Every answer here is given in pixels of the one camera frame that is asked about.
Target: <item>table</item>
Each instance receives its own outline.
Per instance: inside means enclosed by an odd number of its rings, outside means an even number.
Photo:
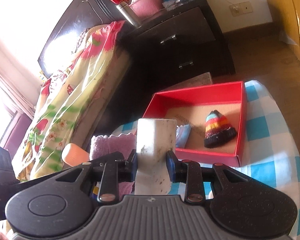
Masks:
[[[242,166],[234,168],[290,196],[298,216],[290,237],[300,240],[300,155],[276,102],[258,81],[245,82],[248,104]],[[113,135],[135,133],[137,121],[117,128]],[[200,164],[212,167],[211,164]],[[204,182],[206,198],[210,183]],[[184,197],[185,184],[173,183],[169,194]]]

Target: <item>purple towel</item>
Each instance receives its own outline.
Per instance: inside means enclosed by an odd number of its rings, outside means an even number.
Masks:
[[[90,160],[97,159],[104,155],[113,152],[121,152],[126,160],[131,151],[136,149],[137,137],[132,134],[120,134],[119,136],[99,135],[92,137],[90,148]],[[128,195],[132,192],[134,182],[121,182],[119,183],[119,196],[122,199],[123,195]]]

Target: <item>colorful striped hat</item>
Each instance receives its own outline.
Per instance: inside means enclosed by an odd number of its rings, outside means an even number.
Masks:
[[[237,135],[235,128],[228,119],[217,110],[212,111],[206,119],[204,146],[215,148],[224,145]]]

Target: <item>red cardboard box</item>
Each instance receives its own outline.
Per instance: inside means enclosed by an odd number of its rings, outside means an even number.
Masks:
[[[245,141],[246,109],[244,83],[230,82],[155,93],[143,118],[176,119],[178,125],[191,125],[185,148],[176,148],[178,159],[239,167]],[[208,149],[203,143],[205,120],[213,110],[225,115],[238,134],[224,146]]]

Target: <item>wooden floor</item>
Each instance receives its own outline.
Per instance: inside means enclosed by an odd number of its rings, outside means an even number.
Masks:
[[[230,44],[236,74],[214,83],[257,80],[279,106],[300,153],[300,62],[278,36]]]

